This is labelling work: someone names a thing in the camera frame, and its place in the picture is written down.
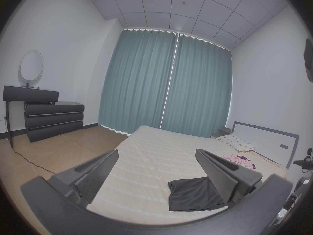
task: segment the curtain gap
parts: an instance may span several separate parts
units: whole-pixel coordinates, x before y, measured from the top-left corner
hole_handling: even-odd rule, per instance
[[[167,92],[166,92],[166,97],[165,97],[165,103],[164,103],[164,108],[163,108],[163,112],[162,112],[162,118],[161,118],[161,123],[160,123],[160,129],[161,129],[161,127],[162,127],[162,122],[163,122],[163,116],[164,116],[164,111],[165,111],[165,107],[166,107],[166,101],[167,101],[168,91],[169,91],[169,89],[170,89],[171,78],[172,78],[172,73],[173,73],[173,68],[174,68],[174,62],[175,62],[175,56],[176,56],[176,51],[177,51],[178,39],[179,39],[179,33],[177,33],[177,41],[176,41],[175,52],[174,52],[174,57],[173,57],[173,63],[172,63],[172,69],[171,69],[171,74],[170,74],[170,80],[169,80],[169,82],[168,82],[168,87],[167,87]]]

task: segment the curtain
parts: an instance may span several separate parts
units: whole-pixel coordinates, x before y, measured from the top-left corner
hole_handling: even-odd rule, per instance
[[[159,128],[177,36],[154,30],[123,30],[104,80],[99,125],[133,133]]]
[[[225,126],[231,89],[231,53],[179,36],[161,129],[209,138]]]

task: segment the pillow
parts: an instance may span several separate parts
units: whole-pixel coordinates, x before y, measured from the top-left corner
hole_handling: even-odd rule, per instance
[[[228,143],[230,146],[235,148],[237,151],[253,151],[255,147],[247,143],[244,140],[241,140],[239,137],[237,137],[234,134],[226,135],[226,136],[221,136],[218,138],[218,140],[221,140],[225,143]]]

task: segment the oval mirror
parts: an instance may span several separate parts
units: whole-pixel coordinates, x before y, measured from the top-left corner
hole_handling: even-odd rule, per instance
[[[36,50],[27,52],[22,58],[19,66],[19,74],[24,82],[32,83],[42,74],[44,69],[44,59]]]

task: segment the electrical outlet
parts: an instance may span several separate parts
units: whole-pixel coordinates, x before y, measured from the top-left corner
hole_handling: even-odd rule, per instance
[[[5,113],[0,113],[0,121],[4,120],[4,117],[5,117]]]

